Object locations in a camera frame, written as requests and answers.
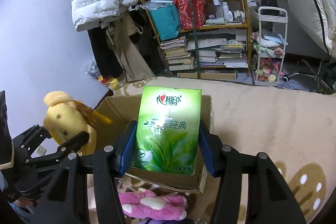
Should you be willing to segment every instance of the metal screw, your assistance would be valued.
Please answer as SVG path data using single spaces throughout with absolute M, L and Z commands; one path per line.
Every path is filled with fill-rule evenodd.
M 104 151 L 105 152 L 111 152 L 113 150 L 113 146 L 112 145 L 107 145 L 104 147 Z
M 231 146 L 225 144 L 225 145 L 222 146 L 222 150 L 224 152 L 230 152 L 231 151 Z
M 260 152 L 259 153 L 259 158 L 261 158 L 262 160 L 265 160 L 265 159 L 267 159 L 267 154 L 264 153 L 264 152 Z
M 76 153 L 70 153 L 69 155 L 68 155 L 68 159 L 69 160 L 73 160 L 73 159 L 75 159 L 77 157 L 77 154 Z

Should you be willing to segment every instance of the pink plush toy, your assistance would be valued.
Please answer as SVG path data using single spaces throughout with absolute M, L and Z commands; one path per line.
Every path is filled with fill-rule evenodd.
M 151 190 L 139 188 L 137 192 L 119 193 L 124 214 L 149 217 L 156 220 L 182 220 L 187 216 L 184 206 L 187 199 L 182 195 L 156 196 Z

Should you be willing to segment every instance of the red gift bag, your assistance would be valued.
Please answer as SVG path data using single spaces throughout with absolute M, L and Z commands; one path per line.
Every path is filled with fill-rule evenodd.
M 174 0 L 174 3 L 177 6 L 182 29 L 191 30 L 193 21 L 191 19 L 189 0 Z M 196 28 L 202 27 L 205 22 L 206 4 L 207 0 L 193 0 Z

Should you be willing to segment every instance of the cardboard box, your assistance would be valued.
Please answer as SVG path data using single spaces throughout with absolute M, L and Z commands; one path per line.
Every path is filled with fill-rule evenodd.
M 97 131 L 96 151 L 108 144 L 112 144 L 115 137 L 123 134 L 132 120 L 139 116 L 141 95 L 125 97 L 106 97 L 96 109 L 99 113 L 106 115 L 113 120 L 113 124 L 98 122 L 95 125 Z M 202 96 L 201 119 L 207 127 L 210 125 L 211 97 Z M 197 150 L 195 174 L 192 176 L 166 174 L 131 167 L 127 175 L 158 185 L 170 190 L 186 193 L 203 193 L 207 171 L 203 163 L 202 155 Z

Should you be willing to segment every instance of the wall outlet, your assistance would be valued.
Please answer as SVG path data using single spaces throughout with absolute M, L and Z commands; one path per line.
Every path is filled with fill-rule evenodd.
M 36 149 L 36 153 L 38 153 L 40 156 L 44 156 L 44 154 L 47 152 L 47 150 L 42 147 L 41 145 Z

